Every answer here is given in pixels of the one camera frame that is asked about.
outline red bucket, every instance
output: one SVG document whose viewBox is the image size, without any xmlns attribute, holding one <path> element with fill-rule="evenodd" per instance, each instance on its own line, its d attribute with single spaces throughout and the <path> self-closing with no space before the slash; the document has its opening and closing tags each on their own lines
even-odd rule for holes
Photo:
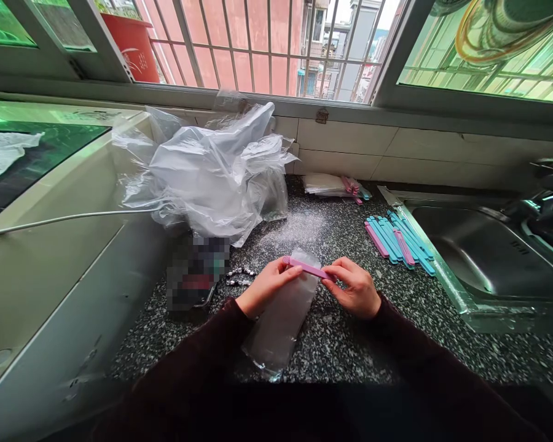
<svg viewBox="0 0 553 442">
<path fill-rule="evenodd" d="M 149 43 L 147 29 L 154 26 L 146 21 L 118 15 L 101 14 L 113 40 L 129 65 L 135 81 L 159 83 L 154 52 Z"/>
</svg>

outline stainless steel sink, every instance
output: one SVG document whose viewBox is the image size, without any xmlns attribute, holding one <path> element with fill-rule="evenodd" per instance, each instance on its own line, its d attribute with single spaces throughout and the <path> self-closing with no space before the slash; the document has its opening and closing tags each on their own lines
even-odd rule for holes
<svg viewBox="0 0 553 442">
<path fill-rule="evenodd" d="M 473 330 L 553 333 L 553 251 L 500 219 L 505 200 L 379 190 L 432 250 L 438 279 Z"/>
<path fill-rule="evenodd" d="M 553 264 L 513 227 L 475 209 L 406 201 L 469 293 L 486 300 L 553 300 Z"/>
</svg>

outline granite countertop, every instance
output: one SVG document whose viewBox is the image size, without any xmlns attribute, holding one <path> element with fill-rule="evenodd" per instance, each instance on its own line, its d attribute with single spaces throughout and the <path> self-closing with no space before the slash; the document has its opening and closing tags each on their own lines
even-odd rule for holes
<svg viewBox="0 0 553 442">
<path fill-rule="evenodd" d="M 375 183 L 363 182 L 374 198 L 362 206 L 340 198 L 307 196 L 299 177 L 288 176 L 287 183 L 288 218 L 261 223 L 241 249 L 231 248 L 233 267 L 258 272 L 268 261 L 289 255 L 295 247 L 315 254 L 322 265 L 347 256 L 371 273 L 377 289 L 400 312 L 484 379 L 500 384 L 553 382 L 553 335 L 474 333 L 459 318 L 437 279 L 419 266 L 409 271 L 379 256 L 364 229 L 367 216 L 385 215 L 389 209 Z M 218 284 L 208 314 L 175 322 L 167 317 L 166 283 L 162 279 L 122 343 L 110 375 L 135 380 L 201 326 L 227 297 L 237 297 L 244 290 L 228 287 L 224 281 Z M 398 376 L 392 365 L 365 342 L 358 325 L 318 284 L 282 381 L 395 382 Z M 233 376 L 243 382 L 263 379 L 243 353 Z"/>
</svg>

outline person's left hand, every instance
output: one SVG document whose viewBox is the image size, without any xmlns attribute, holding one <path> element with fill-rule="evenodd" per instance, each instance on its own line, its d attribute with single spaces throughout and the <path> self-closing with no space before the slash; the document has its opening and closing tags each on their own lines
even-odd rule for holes
<svg viewBox="0 0 553 442">
<path fill-rule="evenodd" d="M 302 272 L 301 266 L 286 268 L 282 257 L 269 262 L 252 285 L 235 300 L 246 316 L 254 318 L 262 313 L 277 290 Z"/>
</svg>

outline stack of blue clips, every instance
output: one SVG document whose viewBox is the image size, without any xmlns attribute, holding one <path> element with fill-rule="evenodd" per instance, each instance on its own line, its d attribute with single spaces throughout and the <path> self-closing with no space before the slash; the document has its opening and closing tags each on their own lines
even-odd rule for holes
<svg viewBox="0 0 553 442">
<path fill-rule="evenodd" d="M 414 266 L 408 264 L 408 261 L 412 262 L 413 260 L 416 265 L 420 264 L 430 276 L 435 276 L 436 269 L 434 269 L 431 264 L 431 261 L 434 261 L 434 257 L 430 249 L 414 231 L 409 221 L 403 215 L 397 214 L 391 210 L 388 210 L 387 214 L 389 215 L 389 219 L 386 217 L 368 217 L 365 226 L 368 224 L 372 228 L 372 232 L 383 244 L 386 251 L 389 253 L 389 261 L 392 264 L 403 262 L 408 269 L 413 270 Z M 394 230 L 401 232 L 400 239 L 401 236 L 403 236 L 411 256 L 405 256 L 405 254 L 409 255 L 409 253 L 404 253 L 402 251 L 402 247 L 398 242 L 398 235 Z"/>
</svg>

